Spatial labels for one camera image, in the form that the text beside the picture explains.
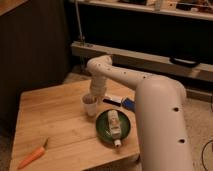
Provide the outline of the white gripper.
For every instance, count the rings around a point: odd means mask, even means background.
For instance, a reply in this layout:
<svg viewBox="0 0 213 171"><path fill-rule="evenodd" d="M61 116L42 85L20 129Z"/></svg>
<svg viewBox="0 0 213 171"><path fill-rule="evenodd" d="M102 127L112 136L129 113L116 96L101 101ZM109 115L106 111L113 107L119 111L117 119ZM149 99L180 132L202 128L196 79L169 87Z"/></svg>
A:
<svg viewBox="0 0 213 171"><path fill-rule="evenodd" d="M99 97L98 101L102 102L106 92L106 78L104 76L93 76L90 83L90 93ZM85 96L86 103L92 103L91 94Z"/></svg>

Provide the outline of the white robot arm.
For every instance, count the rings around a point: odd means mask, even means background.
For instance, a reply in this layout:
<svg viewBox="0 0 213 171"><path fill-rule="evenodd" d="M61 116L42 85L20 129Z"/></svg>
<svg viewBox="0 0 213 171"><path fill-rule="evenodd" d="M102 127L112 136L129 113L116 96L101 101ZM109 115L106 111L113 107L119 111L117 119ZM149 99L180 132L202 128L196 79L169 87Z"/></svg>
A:
<svg viewBox="0 0 213 171"><path fill-rule="evenodd" d="M106 80L111 79L135 91L135 119L142 171L194 171L183 103L185 87L166 76L112 65L103 55L90 59L90 93L101 98Z"/></svg>

